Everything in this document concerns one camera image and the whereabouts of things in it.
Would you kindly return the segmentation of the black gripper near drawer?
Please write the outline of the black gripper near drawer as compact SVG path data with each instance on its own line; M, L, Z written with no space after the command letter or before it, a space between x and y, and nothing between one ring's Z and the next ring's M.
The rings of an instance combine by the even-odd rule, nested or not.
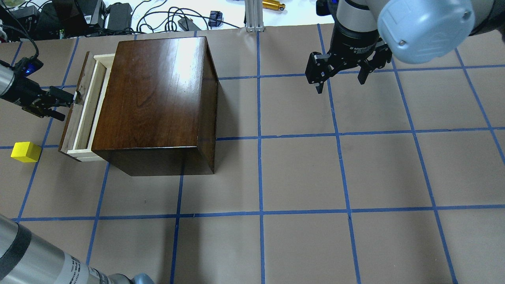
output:
M65 115L52 107L71 106L75 102L75 95L60 88L42 90L38 83L27 78L18 78L8 90L8 101L39 118L49 117L65 121Z

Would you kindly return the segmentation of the silver robot arm near drawer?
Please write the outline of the silver robot arm near drawer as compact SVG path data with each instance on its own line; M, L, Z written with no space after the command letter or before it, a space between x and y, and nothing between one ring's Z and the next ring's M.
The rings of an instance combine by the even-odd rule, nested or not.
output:
M37 56L23 58L15 66L1 62L1 98L37 117L62 121L65 115L54 108L69 107L73 95L54 86L44 91L28 78L42 66ZM5 216L1 216L0 268L2 284L153 283L144 273L133 278L105 275Z

